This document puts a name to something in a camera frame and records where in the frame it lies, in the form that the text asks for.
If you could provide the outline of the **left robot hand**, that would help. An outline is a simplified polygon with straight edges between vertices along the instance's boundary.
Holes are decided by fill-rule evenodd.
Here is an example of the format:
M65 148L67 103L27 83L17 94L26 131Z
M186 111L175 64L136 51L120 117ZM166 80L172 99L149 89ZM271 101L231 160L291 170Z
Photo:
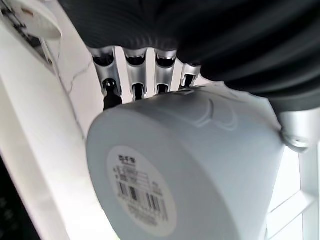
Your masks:
M317 0L61 0L84 44L173 52L207 80L269 100L287 144L320 141Z

